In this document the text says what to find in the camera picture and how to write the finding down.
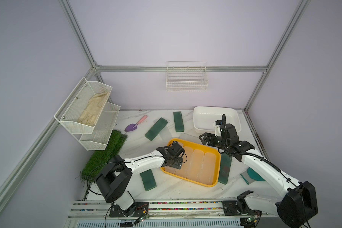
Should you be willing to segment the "clear pencil case pink pen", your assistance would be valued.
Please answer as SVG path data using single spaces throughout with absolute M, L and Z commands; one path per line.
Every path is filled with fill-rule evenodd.
M 167 173 L 171 173 L 171 174 L 175 174 L 176 173 L 176 169 L 173 168 L 173 167 L 170 167 L 170 166 L 166 166 L 164 168 L 164 170 L 167 172 Z

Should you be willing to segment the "yellow plastic tray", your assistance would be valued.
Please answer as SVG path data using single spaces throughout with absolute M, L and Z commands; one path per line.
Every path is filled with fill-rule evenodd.
M 204 187 L 215 186 L 219 178 L 220 153 L 211 147 L 176 138 L 171 139 L 169 145 L 173 142 L 178 142 L 185 149 L 187 161 L 182 164 L 181 169 L 167 166 L 162 167 L 161 171 Z

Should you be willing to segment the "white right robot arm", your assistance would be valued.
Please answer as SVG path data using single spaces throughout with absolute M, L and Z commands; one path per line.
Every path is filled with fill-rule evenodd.
M 215 133 L 203 133 L 199 139 L 202 144 L 215 147 L 220 153 L 251 168 L 279 195 L 274 199 L 247 190 L 237 197 L 236 207 L 240 214 L 266 212 L 280 217 L 291 228 L 308 225 L 309 220 L 318 214 L 315 187 L 308 181 L 301 182 L 286 174 L 263 157 L 251 143 L 240 140 L 234 125 L 217 120 Z

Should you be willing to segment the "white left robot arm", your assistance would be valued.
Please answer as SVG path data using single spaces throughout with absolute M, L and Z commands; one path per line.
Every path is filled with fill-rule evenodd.
M 112 205 L 111 212 L 130 217 L 137 211 L 145 209 L 138 208 L 137 202 L 126 190 L 132 176 L 167 166 L 180 170 L 186 161 L 186 152 L 177 141 L 135 158 L 124 159 L 117 155 L 103 165 L 101 172 L 95 178 L 95 184 L 106 203 Z

